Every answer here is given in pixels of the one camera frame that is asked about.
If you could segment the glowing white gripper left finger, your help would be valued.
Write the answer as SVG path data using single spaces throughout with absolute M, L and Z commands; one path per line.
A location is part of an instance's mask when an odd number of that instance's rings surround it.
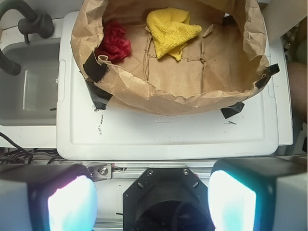
M 96 187 L 84 165 L 0 167 L 2 231 L 91 231 L 97 212 Z

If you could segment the glowing white gripper right finger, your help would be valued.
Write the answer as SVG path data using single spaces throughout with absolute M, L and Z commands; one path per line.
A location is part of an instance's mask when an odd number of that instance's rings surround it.
M 218 231 L 306 231 L 308 159 L 219 159 L 208 183 L 208 206 Z

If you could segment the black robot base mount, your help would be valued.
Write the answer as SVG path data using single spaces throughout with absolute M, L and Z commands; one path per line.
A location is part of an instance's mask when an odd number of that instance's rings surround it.
M 149 168 L 123 192 L 125 231 L 213 231 L 208 187 L 188 168 Z

